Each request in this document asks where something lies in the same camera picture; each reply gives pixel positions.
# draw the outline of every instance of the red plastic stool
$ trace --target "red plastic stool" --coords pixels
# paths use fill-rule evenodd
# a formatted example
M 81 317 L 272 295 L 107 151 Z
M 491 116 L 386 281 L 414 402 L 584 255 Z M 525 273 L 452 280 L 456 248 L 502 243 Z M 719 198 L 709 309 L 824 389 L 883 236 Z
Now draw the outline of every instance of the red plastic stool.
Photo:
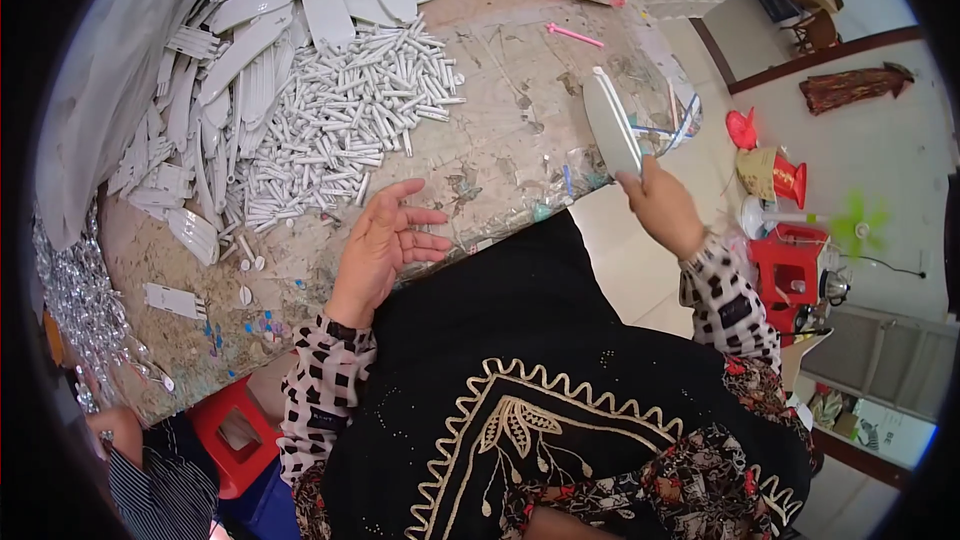
M 820 283 L 817 258 L 829 237 L 815 228 L 779 223 L 765 238 L 752 240 L 750 260 L 760 272 L 757 289 L 760 300 L 767 304 L 817 304 Z M 794 282 L 802 282 L 803 290 L 794 287 Z
M 270 425 L 263 411 L 248 395 L 249 380 L 250 376 L 246 376 L 235 381 L 186 413 L 203 448 L 217 463 L 222 499 L 235 499 L 243 494 L 281 451 L 276 440 L 282 434 Z M 223 437 L 220 426 L 234 409 L 246 417 L 260 442 L 250 440 L 242 449 L 234 450 Z

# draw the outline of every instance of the silver tinsel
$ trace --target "silver tinsel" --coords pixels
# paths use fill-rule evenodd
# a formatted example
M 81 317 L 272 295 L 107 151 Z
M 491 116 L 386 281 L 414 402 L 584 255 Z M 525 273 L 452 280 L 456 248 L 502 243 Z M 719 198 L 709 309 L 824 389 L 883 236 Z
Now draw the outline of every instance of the silver tinsel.
M 33 218 L 36 271 L 43 284 L 47 311 L 79 360 L 77 400 L 86 413 L 98 411 L 87 382 L 96 380 L 99 407 L 119 405 L 122 400 L 114 388 L 111 366 L 133 361 L 125 346 L 130 325 L 107 274 L 97 231 L 96 197 L 79 240 L 62 252 L 51 247 L 40 216 Z

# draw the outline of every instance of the kettle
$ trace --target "kettle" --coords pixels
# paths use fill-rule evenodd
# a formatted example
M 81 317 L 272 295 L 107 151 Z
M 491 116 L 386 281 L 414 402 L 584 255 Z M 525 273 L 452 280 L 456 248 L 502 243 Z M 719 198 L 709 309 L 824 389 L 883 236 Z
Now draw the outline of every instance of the kettle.
M 839 307 L 847 300 L 850 292 L 850 282 L 836 271 L 829 269 L 820 276 L 820 296 L 829 301 L 830 305 Z

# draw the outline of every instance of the clear plastic bag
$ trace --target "clear plastic bag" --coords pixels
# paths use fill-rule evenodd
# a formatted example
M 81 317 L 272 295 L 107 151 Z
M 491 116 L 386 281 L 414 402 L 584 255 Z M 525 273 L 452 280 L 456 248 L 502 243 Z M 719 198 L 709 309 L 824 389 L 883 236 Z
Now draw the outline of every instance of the clear plastic bag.
M 96 188 L 114 172 L 157 90 L 170 32 L 197 0 L 93 0 L 54 84 L 36 165 L 51 245 L 80 238 Z

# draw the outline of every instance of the dirty table surface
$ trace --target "dirty table surface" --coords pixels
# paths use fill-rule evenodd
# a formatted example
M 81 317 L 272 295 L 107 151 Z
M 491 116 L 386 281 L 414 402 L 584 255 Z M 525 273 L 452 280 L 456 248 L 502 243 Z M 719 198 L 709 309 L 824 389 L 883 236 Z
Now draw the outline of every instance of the dirty table surface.
M 426 30 L 447 42 L 447 56 L 466 77 L 458 90 L 467 102 L 451 108 L 449 123 L 425 120 L 416 127 L 413 158 L 388 153 L 368 196 L 396 180 L 426 178 L 426 188 L 409 202 L 450 215 L 449 223 L 432 229 L 454 242 L 447 263 L 533 223 L 535 213 L 565 208 L 564 165 L 572 198 L 609 182 L 580 95 L 579 80 L 594 66 L 603 66 L 626 111 L 642 125 L 670 126 L 667 77 L 678 108 L 692 96 L 663 36 L 634 0 L 622 9 L 583 0 L 433 0 L 421 9 Z M 550 35 L 549 22 L 606 46 Z M 168 393 L 123 366 L 113 371 L 117 390 L 154 423 L 292 350 L 295 327 L 314 318 L 330 294 L 359 212 L 339 207 L 339 228 L 308 212 L 292 229 L 243 231 L 253 252 L 266 258 L 262 271 L 243 273 L 242 251 L 204 267 L 161 222 L 124 200 L 105 199 L 100 241 L 114 288 L 123 295 L 133 334 L 175 382 Z M 414 268 L 404 276 L 425 272 Z M 208 321 L 145 305 L 148 282 L 197 294 Z M 241 285 L 252 291 L 249 306 L 240 304 Z M 268 327 L 275 341 L 265 336 Z

